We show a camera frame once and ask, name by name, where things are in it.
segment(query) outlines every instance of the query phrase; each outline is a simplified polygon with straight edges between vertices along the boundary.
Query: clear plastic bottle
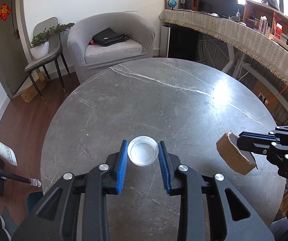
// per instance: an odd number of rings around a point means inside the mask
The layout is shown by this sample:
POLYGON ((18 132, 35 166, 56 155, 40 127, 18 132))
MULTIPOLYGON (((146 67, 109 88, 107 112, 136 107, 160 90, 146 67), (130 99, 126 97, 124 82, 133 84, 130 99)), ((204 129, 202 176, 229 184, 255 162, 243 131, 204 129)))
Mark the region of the clear plastic bottle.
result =
POLYGON ((261 16, 260 25, 259 25, 259 33, 265 35, 267 26, 268 26, 268 22, 267 22, 266 16, 261 16))

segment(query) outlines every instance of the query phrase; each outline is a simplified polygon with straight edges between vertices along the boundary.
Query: plastic lid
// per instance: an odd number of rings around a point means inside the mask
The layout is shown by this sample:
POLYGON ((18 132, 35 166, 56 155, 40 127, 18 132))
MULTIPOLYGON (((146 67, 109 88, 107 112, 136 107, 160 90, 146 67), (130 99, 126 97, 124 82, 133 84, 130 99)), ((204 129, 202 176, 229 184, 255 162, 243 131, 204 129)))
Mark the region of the plastic lid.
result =
POLYGON ((158 145, 151 137, 139 136, 129 143, 127 153, 135 165, 146 167, 158 157, 158 145))

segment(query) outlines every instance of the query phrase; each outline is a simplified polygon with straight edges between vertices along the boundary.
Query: computer monitor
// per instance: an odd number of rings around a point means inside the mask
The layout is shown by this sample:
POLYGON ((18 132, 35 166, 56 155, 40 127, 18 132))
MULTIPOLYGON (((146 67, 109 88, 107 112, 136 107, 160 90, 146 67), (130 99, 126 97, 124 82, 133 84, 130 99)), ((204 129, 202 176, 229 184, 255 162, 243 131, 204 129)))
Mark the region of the computer monitor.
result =
POLYGON ((235 16, 235 14, 233 14, 234 5, 236 5, 236 0, 200 0, 198 10, 226 16, 235 16))

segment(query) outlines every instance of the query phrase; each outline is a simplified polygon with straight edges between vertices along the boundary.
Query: white flower pot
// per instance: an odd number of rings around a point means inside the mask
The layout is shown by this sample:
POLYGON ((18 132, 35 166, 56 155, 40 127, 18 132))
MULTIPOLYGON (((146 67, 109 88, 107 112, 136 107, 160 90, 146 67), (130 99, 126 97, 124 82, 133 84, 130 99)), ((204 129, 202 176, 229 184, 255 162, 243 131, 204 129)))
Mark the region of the white flower pot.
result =
POLYGON ((48 54, 49 50, 49 42, 45 42, 42 45, 39 45, 37 47, 31 48, 30 52, 34 56, 35 60, 40 59, 41 57, 44 57, 48 54))

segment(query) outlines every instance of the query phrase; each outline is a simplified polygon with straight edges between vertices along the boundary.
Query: blue globe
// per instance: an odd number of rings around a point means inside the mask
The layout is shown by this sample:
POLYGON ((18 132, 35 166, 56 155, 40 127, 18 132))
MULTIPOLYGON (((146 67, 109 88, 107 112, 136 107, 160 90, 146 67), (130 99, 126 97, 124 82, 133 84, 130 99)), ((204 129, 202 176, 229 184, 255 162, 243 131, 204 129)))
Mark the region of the blue globe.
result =
POLYGON ((177 5, 177 2, 175 0, 169 0, 167 2, 167 4, 168 4, 169 7, 173 7, 174 8, 177 5))

